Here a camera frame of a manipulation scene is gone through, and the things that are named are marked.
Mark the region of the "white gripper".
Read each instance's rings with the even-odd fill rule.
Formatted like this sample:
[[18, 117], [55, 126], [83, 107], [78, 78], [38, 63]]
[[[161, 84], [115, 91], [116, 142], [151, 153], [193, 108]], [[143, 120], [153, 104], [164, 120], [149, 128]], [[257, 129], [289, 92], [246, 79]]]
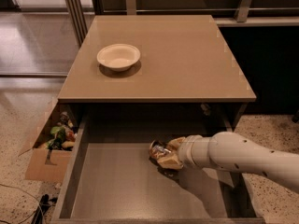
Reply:
[[164, 169], [181, 170], [185, 168], [202, 168], [205, 156], [200, 149], [201, 135], [190, 135], [170, 140], [166, 147], [170, 150], [177, 150], [176, 153], [168, 154], [157, 160]]

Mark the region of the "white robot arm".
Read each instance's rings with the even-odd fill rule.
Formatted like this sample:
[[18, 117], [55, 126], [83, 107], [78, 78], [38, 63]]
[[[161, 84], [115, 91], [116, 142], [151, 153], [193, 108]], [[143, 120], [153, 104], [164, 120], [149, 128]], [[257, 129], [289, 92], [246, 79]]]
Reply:
[[260, 146], [232, 132], [211, 137], [190, 135], [169, 142], [153, 141], [149, 155], [163, 169], [183, 167], [249, 173], [264, 176], [299, 192], [299, 155]]

